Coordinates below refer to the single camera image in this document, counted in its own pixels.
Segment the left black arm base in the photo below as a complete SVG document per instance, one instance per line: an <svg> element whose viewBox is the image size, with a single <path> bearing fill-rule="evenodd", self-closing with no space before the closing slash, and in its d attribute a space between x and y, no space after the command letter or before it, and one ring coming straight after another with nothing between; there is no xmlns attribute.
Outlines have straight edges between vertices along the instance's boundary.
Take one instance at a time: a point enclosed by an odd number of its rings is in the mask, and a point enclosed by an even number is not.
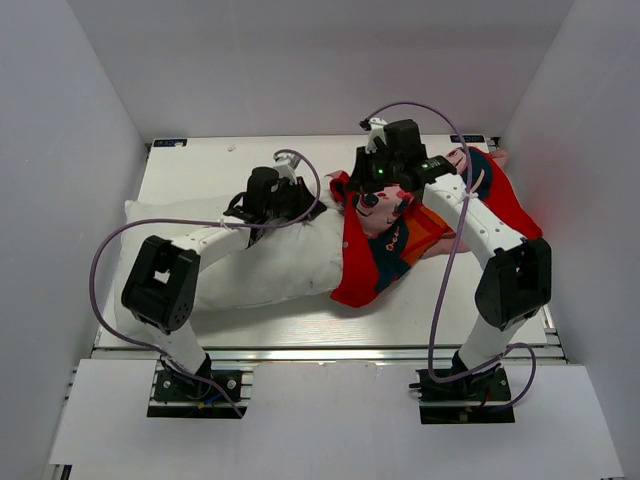
<svg viewBox="0 0 640 480"><path fill-rule="evenodd" d="M211 379L244 415L252 394L253 371L215 367L211 370ZM226 397L215 387L160 366L157 366L152 380L146 415L162 419L240 419Z"/></svg>

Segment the white pillow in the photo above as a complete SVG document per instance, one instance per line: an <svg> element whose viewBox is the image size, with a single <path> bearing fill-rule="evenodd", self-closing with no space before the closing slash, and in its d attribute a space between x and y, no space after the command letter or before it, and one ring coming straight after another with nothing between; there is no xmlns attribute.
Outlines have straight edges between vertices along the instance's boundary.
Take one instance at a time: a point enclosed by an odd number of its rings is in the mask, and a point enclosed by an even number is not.
<svg viewBox="0 0 640 480"><path fill-rule="evenodd" d="M150 218L216 221L231 196L187 200L165 205L126 201L127 223ZM249 249L219 260L201 272L190 316L194 328L213 330L217 324L257 314L268 305L331 292L342 279L344 216L342 208L323 191L327 210L311 222L269 230ZM143 340L142 323L121 305L120 296L142 242L151 235L170 239L189 234L195 225L147 224L120 236L121 248L114 279L114 313L109 322L132 338Z"/></svg>

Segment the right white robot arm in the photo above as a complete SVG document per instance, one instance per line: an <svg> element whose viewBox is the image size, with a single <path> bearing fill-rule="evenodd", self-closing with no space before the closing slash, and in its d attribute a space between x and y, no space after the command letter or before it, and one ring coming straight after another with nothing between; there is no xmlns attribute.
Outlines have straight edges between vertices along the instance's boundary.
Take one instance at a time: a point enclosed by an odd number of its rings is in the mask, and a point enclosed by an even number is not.
<svg viewBox="0 0 640 480"><path fill-rule="evenodd" d="M454 228L453 245L468 247L482 270L478 318L447 377L459 396L475 398L520 325L550 301L551 247L490 155L462 143L431 157L410 119L369 117L361 126L368 139L357 150L348 190L361 198L386 187L412 195Z"/></svg>

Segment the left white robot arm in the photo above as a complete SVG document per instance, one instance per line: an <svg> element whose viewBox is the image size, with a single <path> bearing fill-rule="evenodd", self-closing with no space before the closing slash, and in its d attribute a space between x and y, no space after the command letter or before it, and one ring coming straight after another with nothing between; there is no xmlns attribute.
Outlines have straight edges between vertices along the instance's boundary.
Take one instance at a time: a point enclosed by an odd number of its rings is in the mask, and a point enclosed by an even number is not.
<svg viewBox="0 0 640 480"><path fill-rule="evenodd" d="M189 323L199 274L232 253L257 243L271 229L321 213L321 182L310 191L294 169L256 167L217 221L173 239L152 235L142 242L125 282L121 303L151 334L157 350L178 373L177 387L199 399L211 387L210 359Z"/></svg>

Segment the red cartoon print pillowcase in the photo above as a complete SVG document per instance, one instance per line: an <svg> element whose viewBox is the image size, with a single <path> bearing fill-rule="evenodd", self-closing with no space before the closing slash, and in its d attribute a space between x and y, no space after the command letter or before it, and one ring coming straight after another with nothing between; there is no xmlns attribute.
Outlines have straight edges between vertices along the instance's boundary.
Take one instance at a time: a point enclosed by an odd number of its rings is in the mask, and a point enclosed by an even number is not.
<svg viewBox="0 0 640 480"><path fill-rule="evenodd" d="M497 217L528 239L543 235L521 207L504 173L506 153L485 153L471 147L446 155L458 174L472 171L472 191ZM345 216L343 269L331 299L349 307L371 303L419 260L448 254L454 230L399 186L361 196L346 191L350 175L336 171L323 178L325 205Z"/></svg>

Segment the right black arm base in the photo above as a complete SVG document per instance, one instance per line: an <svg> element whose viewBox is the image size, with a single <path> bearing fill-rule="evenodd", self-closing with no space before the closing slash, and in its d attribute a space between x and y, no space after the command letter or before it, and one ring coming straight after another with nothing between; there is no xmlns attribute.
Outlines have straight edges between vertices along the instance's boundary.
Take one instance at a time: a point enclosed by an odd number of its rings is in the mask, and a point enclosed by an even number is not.
<svg viewBox="0 0 640 480"><path fill-rule="evenodd" d="M511 389L502 366L451 383L436 383L426 369L408 387L423 425L512 424Z"/></svg>

